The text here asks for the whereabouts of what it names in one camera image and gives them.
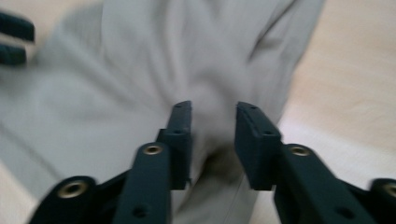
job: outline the gray fabric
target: gray fabric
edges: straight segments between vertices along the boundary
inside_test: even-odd
[[[173,104],[192,100],[194,187],[173,192],[175,222],[247,223],[256,193],[233,155],[234,106],[246,101],[279,121],[321,5],[107,0],[81,9],[27,67],[0,68],[1,160],[36,197],[71,175],[106,181],[154,140]],[[204,165],[211,155],[220,168]]]

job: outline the beige surface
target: beige surface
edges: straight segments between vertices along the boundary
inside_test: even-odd
[[[37,27],[38,46],[72,7],[91,2],[0,0]],[[312,147],[340,177],[366,188],[396,178],[396,2],[328,0],[296,71],[281,131],[285,142]],[[0,166],[0,223],[21,223],[34,200]],[[275,216],[262,194],[251,223]]]

